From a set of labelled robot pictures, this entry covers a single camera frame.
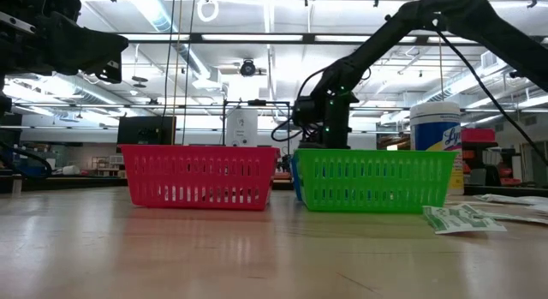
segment plastic basket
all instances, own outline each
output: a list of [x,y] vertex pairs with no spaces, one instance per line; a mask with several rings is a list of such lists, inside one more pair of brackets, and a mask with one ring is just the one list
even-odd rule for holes
[[121,145],[136,206],[264,210],[278,148]]
[[295,157],[311,211],[421,213],[443,206],[456,153],[301,149]]

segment green and white packet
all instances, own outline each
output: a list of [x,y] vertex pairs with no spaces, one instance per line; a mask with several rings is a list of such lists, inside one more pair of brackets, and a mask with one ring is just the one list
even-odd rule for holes
[[469,205],[453,208],[424,206],[423,214],[437,235],[468,231],[506,231],[492,218],[480,218],[479,212]]

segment blue basket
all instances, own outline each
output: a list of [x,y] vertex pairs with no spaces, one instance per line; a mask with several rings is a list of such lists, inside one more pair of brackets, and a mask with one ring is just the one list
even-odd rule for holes
[[297,194],[297,200],[302,201],[301,183],[299,181],[299,174],[297,173],[297,157],[295,155],[291,158],[291,176],[293,176],[293,188]]

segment label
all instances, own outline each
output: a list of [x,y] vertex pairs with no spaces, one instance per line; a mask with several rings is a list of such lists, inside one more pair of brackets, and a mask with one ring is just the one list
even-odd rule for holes
[[[419,122],[431,121],[432,117],[419,118]],[[461,194],[464,189],[462,174],[462,138],[461,124],[454,115],[443,115],[440,123],[419,123],[411,127],[411,149],[418,151],[448,151],[458,152],[453,164],[449,184],[450,194]]]

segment security camera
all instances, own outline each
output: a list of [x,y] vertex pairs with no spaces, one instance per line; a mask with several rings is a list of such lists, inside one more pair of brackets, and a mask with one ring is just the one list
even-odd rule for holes
[[246,59],[243,61],[243,64],[240,68],[240,74],[244,77],[251,77],[255,75],[255,72],[257,71],[257,67],[255,67],[255,64],[253,64],[252,59]]

